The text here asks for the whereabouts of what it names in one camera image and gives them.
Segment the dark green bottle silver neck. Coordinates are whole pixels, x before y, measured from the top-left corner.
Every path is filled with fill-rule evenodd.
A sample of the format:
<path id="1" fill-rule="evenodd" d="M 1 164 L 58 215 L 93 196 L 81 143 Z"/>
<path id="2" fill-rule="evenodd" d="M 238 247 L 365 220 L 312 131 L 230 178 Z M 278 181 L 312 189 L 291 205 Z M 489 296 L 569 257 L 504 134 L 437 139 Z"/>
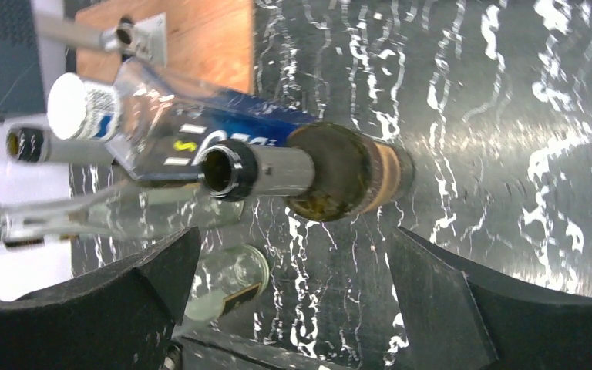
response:
<path id="1" fill-rule="evenodd" d="M 404 148 L 317 122 L 296 129 L 283 146 L 220 141 L 204 151 L 199 181 L 218 200 L 276 196 L 300 217 L 329 222 L 399 199 L 414 177 Z"/>

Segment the blue rectangular glass bottle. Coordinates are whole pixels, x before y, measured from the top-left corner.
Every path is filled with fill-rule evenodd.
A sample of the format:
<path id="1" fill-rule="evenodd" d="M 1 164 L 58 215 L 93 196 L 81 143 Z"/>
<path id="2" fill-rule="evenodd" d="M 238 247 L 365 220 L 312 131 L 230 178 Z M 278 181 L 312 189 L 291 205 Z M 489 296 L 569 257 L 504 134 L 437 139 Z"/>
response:
<path id="1" fill-rule="evenodd" d="M 222 140 L 283 146 L 315 118 L 292 107 L 157 67 L 124 62 L 112 82 L 61 75 L 47 100 L 61 140 L 102 143 L 140 182 L 194 182 L 205 150 Z"/>

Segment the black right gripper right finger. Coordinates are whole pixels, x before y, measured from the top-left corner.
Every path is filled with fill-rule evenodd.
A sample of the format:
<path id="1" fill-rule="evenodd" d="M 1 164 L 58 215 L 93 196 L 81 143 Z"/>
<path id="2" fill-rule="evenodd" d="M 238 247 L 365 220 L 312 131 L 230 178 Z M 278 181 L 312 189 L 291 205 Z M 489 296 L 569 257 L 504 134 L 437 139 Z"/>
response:
<path id="1" fill-rule="evenodd" d="M 388 243 L 417 369 L 592 369 L 592 298 L 542 288 L 405 228 Z"/>

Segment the clear glass bottle gold label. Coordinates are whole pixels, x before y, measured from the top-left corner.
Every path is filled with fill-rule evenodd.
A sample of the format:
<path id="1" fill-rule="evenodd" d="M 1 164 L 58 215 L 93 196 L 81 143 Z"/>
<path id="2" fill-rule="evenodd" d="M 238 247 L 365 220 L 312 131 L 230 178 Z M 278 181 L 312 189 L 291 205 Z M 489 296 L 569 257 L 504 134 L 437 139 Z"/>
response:
<path id="1" fill-rule="evenodd" d="M 174 328 L 173 337 L 203 328 L 253 301 L 269 279 L 267 258 L 249 244 L 205 254 L 195 271 L 183 322 Z"/>

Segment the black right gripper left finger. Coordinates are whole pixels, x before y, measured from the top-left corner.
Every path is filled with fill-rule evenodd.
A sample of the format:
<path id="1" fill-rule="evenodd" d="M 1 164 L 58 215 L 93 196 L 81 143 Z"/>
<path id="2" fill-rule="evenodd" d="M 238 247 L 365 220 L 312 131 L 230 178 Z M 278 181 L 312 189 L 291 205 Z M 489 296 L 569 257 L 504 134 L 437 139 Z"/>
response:
<path id="1" fill-rule="evenodd" d="M 72 280 L 0 301 L 0 369 L 158 369 L 201 251 L 190 228 Z"/>

